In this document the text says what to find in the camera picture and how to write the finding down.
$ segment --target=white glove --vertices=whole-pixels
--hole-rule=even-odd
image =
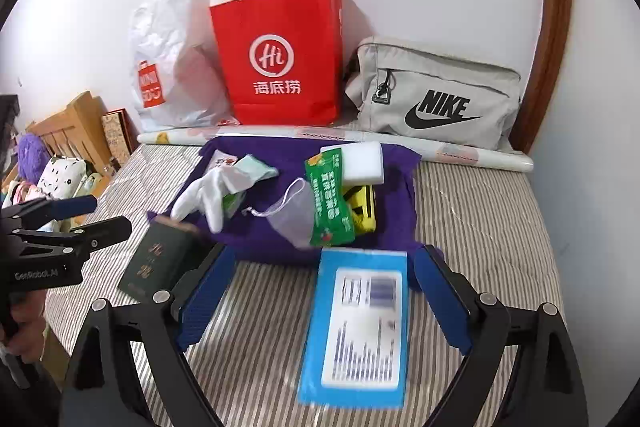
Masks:
[[[225,220],[222,198],[247,190],[254,183],[251,176],[234,166],[215,167],[185,189],[175,201],[171,217],[181,221],[198,210],[207,218],[211,232],[219,233]]]

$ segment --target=blue gripper pad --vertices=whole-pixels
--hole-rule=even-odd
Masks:
[[[68,217],[91,214],[97,205],[98,201],[91,195],[69,198],[68,200],[53,200],[49,202],[49,214],[51,219],[61,221]]]
[[[444,258],[442,252],[438,250],[438,253]],[[414,254],[414,269],[418,284],[447,342],[467,356],[472,347],[467,326],[468,311],[424,247]]]
[[[236,256],[231,248],[225,247],[180,310],[181,326],[176,344],[183,352],[202,338],[226,287],[234,276],[235,268]]]

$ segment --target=red paper bag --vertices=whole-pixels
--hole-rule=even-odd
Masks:
[[[328,125],[338,116],[342,0],[211,7],[226,87],[243,124]]]

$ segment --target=floral pillow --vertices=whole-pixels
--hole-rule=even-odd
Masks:
[[[48,198],[66,200],[76,193],[82,179],[86,178],[89,164],[80,158],[54,156],[44,169],[38,188]]]

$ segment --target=white plastic bag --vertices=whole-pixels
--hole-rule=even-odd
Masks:
[[[207,56],[214,47],[209,0],[147,0],[133,13],[129,43],[145,132],[228,118],[224,82]]]

